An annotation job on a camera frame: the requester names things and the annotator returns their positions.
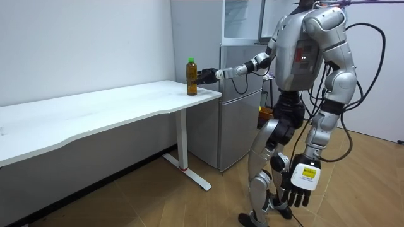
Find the robot leg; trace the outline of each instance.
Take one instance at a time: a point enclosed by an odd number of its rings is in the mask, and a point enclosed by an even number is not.
[[[271,174],[264,170],[269,162],[272,151],[264,149],[261,154],[255,153],[252,149],[248,157],[249,171],[249,195],[252,211],[248,214],[239,214],[239,222],[245,227],[267,227],[266,213],[270,206],[271,194],[269,186]]]
[[[278,126],[278,123],[277,119],[270,119],[258,133],[249,152],[249,195],[252,211],[249,215],[239,215],[239,222],[246,227],[267,227],[266,214],[270,209],[277,208],[280,212],[288,209],[287,206],[283,207],[283,204],[276,204],[276,201],[271,198],[272,194],[270,193],[269,186],[272,176],[263,169],[276,152],[279,151],[277,147],[282,147],[282,145],[273,146],[270,141],[271,135]]]
[[[292,210],[287,202],[281,202],[285,184],[288,181],[289,158],[282,153],[283,146],[278,145],[275,154],[271,158],[273,183],[276,187],[276,195],[271,195],[270,206],[276,209],[283,218],[292,219]]]

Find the silver robot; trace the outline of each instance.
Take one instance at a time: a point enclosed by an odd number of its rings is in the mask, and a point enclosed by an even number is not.
[[[269,68],[276,57],[275,81],[281,95],[274,107],[274,119],[263,126],[249,151],[252,211],[239,214],[239,222],[246,227],[267,227],[266,214],[270,209],[291,219],[290,206],[308,205],[321,173],[321,152],[355,92],[357,77],[345,34],[347,17],[340,8],[313,9],[313,4],[313,0],[300,0],[297,9],[278,22],[266,51],[250,61],[235,68],[198,72],[198,84],[215,83]],[[312,118],[304,152],[290,164],[283,147],[304,121],[305,108],[299,91],[313,86],[323,59],[333,70],[326,77],[324,102]],[[272,175],[263,169],[269,161]],[[269,191],[272,180],[274,194]]]

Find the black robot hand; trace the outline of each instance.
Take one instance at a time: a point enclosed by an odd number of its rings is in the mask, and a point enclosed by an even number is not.
[[[212,84],[216,83],[219,81],[219,79],[216,78],[216,71],[217,69],[202,69],[201,71],[198,71],[198,78],[196,79],[196,84]]]

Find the floor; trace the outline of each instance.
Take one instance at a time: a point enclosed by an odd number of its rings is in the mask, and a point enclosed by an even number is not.
[[[321,181],[309,206],[292,208],[294,214],[304,227],[404,226],[404,146],[351,134],[352,154],[337,164],[322,166]],[[299,152],[304,149],[303,141],[297,146]],[[285,147],[287,155],[294,142]],[[340,156],[347,147],[346,135],[337,129],[323,156]],[[237,215],[250,211],[247,157],[223,174],[191,154],[189,162],[212,184],[210,191],[201,190],[159,158],[30,226],[239,226]],[[276,212],[268,214],[268,221],[271,227],[299,226]]]

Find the table top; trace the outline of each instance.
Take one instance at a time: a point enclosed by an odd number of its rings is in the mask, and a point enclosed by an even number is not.
[[[159,81],[38,102],[0,107],[0,167],[98,132],[167,114],[221,97],[198,88]]]

